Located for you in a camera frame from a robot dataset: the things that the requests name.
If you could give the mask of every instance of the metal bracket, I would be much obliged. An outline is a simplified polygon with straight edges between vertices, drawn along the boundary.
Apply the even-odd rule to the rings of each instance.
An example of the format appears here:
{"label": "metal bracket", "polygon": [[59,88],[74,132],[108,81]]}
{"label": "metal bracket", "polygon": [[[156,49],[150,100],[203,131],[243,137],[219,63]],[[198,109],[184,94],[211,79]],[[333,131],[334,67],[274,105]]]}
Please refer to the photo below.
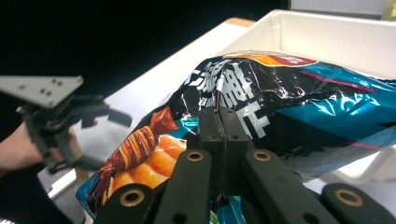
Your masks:
{"label": "metal bracket", "polygon": [[53,108],[75,91],[82,77],[0,77],[0,91],[45,108]]}

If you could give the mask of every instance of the plastic packaging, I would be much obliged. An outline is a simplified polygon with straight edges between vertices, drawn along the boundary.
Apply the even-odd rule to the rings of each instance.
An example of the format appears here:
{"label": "plastic packaging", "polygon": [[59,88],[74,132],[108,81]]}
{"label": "plastic packaging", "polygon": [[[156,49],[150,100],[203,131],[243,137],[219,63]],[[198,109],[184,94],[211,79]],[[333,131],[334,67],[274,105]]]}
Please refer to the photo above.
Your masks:
{"label": "plastic packaging", "polygon": [[[289,54],[237,51],[198,64],[134,132],[176,125],[162,133],[189,141],[197,133],[201,108],[226,106],[236,112],[256,148],[274,151],[302,181],[308,181],[395,145],[393,84]],[[153,120],[166,119],[158,117],[164,108],[169,108],[172,118],[167,120],[172,122],[154,128]],[[114,174],[106,172],[106,179]],[[94,178],[89,183],[78,190],[81,195],[104,194]],[[78,198],[83,204],[89,200]]]}
{"label": "plastic packaging", "polygon": [[169,178],[186,150],[186,141],[171,135],[178,130],[168,106],[155,112],[150,124],[134,130],[78,189],[77,198],[88,214],[95,218],[112,193],[127,184],[154,189]]}

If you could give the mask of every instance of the chip bag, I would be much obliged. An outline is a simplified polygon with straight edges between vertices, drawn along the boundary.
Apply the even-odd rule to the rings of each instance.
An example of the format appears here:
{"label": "chip bag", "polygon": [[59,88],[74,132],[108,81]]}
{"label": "chip bag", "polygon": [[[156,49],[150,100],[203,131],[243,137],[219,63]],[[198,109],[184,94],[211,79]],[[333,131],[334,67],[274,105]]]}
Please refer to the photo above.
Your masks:
{"label": "chip bag", "polygon": [[[201,108],[226,106],[236,112],[256,148],[272,150],[302,181],[308,181],[395,145],[394,83],[285,53],[237,51],[198,64],[169,100],[148,113],[131,135],[149,138],[151,135],[140,133],[147,129],[157,139],[153,145],[158,145],[162,134],[170,135],[177,145],[185,144],[197,134]],[[166,116],[159,117],[164,110]],[[128,165],[107,162],[80,187],[80,202],[94,202],[85,206],[94,215],[111,194],[101,177],[114,181],[120,172],[130,169],[145,173],[136,167],[149,160],[155,151],[152,148],[138,152],[136,155],[143,156]],[[128,156],[122,154],[121,145],[112,158],[117,151],[121,151],[120,157]]]}
{"label": "chip bag", "polygon": [[170,134],[178,130],[169,106],[154,112],[150,124],[134,130],[78,189],[77,198],[87,213],[95,218],[113,192],[127,184],[154,189],[169,178],[186,150],[186,141]]}

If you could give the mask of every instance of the white surface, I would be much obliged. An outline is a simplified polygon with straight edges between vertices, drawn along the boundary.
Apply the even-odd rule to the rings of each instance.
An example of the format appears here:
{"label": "white surface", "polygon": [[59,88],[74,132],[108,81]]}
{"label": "white surface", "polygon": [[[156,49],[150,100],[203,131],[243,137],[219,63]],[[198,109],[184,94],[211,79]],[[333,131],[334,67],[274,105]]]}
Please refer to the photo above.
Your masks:
{"label": "white surface", "polygon": [[106,118],[99,118],[94,128],[81,130],[80,125],[76,125],[83,153],[105,161],[133,127],[166,95],[177,90],[202,60],[212,57],[246,30],[246,27],[224,22],[106,98],[112,107],[133,117],[132,126],[127,129]]}
{"label": "white surface", "polygon": [[75,169],[69,171],[67,174],[62,176],[60,179],[58,179],[55,183],[51,185],[51,191],[48,193],[49,198],[54,198],[56,197],[60,192],[62,192],[64,189],[69,187],[71,184],[76,182],[76,171]]}
{"label": "white surface", "polygon": [[273,50],[393,78],[395,36],[394,22],[274,10],[218,54]]}
{"label": "white surface", "polygon": [[291,10],[382,15],[387,0],[291,0]]}
{"label": "white surface", "polygon": [[365,184],[370,181],[396,181],[395,170],[396,146],[393,146],[354,161],[333,174],[349,184]]}

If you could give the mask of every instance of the white plastic container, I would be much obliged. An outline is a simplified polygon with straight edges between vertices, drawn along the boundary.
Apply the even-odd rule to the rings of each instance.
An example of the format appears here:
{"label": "white plastic container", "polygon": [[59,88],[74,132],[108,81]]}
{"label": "white plastic container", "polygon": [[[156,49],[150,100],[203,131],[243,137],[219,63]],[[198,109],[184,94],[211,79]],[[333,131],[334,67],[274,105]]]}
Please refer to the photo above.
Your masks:
{"label": "white plastic container", "polygon": [[217,55],[270,50],[396,78],[396,23],[274,10]]}

